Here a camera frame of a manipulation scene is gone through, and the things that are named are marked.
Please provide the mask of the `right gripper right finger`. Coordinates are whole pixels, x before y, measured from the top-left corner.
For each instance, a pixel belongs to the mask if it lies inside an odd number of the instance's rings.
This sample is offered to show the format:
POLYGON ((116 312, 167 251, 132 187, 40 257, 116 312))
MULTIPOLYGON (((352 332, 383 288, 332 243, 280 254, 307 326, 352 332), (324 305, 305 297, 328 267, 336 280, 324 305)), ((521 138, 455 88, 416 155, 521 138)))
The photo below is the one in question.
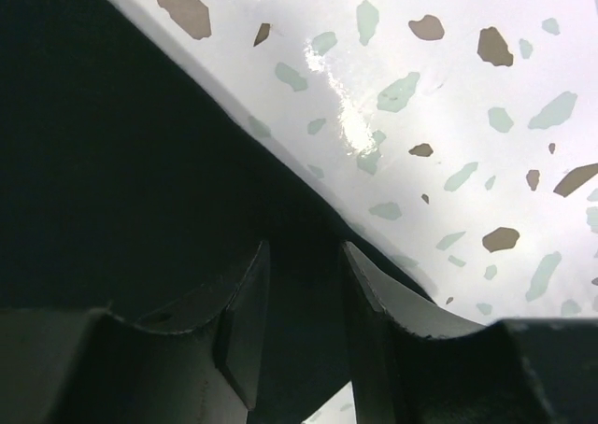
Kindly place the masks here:
POLYGON ((504 318, 479 325, 341 249, 360 423, 593 423, 597 323, 504 318))

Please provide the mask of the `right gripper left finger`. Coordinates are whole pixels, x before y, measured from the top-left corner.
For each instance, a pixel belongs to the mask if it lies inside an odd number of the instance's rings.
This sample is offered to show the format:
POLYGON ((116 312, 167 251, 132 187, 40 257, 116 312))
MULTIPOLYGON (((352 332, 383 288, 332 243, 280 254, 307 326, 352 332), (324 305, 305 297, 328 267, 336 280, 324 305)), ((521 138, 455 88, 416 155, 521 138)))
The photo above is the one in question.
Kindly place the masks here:
POLYGON ((219 286, 136 323, 105 308, 1 313, 5 423, 243 423, 254 409, 270 246, 254 244, 219 286))

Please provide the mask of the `black t shirt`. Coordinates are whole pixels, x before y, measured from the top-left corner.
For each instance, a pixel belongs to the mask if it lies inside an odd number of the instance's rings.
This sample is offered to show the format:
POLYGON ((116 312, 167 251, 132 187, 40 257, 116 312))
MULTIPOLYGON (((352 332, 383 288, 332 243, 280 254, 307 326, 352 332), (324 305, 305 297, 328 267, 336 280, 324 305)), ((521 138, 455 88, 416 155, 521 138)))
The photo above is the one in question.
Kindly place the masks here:
POLYGON ((257 402, 291 423, 350 376, 349 227, 106 0, 1 0, 1 313, 136 323, 270 246, 257 402))

